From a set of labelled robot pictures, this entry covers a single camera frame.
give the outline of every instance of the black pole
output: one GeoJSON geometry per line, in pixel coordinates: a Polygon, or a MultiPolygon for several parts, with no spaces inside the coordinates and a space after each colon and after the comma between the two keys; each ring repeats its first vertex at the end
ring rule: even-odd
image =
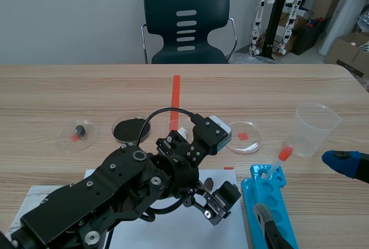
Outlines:
{"type": "Polygon", "coordinates": [[[268,24],[268,29],[266,30],[265,41],[263,45],[263,50],[261,51],[261,55],[263,57],[272,59],[272,49],[274,38],[276,37],[277,28],[279,24],[279,20],[281,18],[281,14],[284,7],[284,2],[286,0],[276,0],[273,4],[272,13],[270,15],[270,20],[268,24]]]}

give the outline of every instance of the chair handle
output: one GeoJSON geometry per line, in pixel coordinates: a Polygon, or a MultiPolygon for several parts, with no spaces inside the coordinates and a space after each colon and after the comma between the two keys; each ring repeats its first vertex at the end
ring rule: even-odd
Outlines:
{"type": "Polygon", "coordinates": [[[235,21],[231,17],[229,17],[228,19],[232,22],[233,33],[235,34],[235,45],[233,46],[233,49],[232,49],[231,53],[229,53],[229,55],[227,55],[227,57],[226,57],[227,58],[227,61],[231,58],[232,54],[235,52],[235,49],[236,49],[236,46],[237,46],[237,42],[238,42],[238,38],[237,38],[237,34],[236,34],[235,21]]]}
{"type": "Polygon", "coordinates": [[[146,27],[146,24],[141,26],[141,37],[142,37],[142,47],[144,49],[145,63],[148,64],[148,55],[146,53],[146,44],[145,44],[145,35],[144,35],[145,27],[146,27]]]}

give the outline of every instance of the black chair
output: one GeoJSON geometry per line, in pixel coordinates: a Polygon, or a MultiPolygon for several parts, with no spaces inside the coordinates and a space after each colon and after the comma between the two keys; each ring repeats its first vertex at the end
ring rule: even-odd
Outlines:
{"type": "Polygon", "coordinates": [[[235,24],[229,16],[229,0],[144,0],[146,24],[141,27],[145,62],[144,28],[163,37],[164,46],[152,63],[228,63],[237,45],[235,24]],[[208,43],[208,34],[231,20],[235,45],[226,57],[208,43]]]}

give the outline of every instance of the chair backrest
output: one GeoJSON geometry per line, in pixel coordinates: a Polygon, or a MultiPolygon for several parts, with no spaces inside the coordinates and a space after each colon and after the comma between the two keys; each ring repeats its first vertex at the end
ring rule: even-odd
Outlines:
{"type": "Polygon", "coordinates": [[[164,48],[208,44],[208,34],[225,27],[229,16],[229,0],[144,0],[144,5],[148,32],[162,36],[164,48]],[[178,42],[181,37],[189,41],[178,42]]]}

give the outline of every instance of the wooden table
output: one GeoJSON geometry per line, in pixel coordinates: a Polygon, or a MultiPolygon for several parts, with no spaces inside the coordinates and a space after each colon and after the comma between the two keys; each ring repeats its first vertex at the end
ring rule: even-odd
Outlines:
{"type": "MultiPolygon", "coordinates": [[[[169,107],[174,74],[182,78],[181,107],[260,128],[258,152],[223,149],[201,164],[235,167],[238,182],[250,176],[251,164],[274,160],[297,105],[317,101],[335,110],[341,125],[315,157],[286,163],[282,193],[300,248],[369,248],[369,185],[333,172],[320,158],[332,149],[369,152],[369,95],[336,65],[0,66],[0,230],[8,230],[30,186],[76,182],[100,165],[119,146],[111,127],[120,116],[169,107]],[[68,156],[55,140],[78,118],[96,123],[99,139],[68,156]]],[[[152,120],[144,150],[154,152],[169,117],[152,120]]]]}

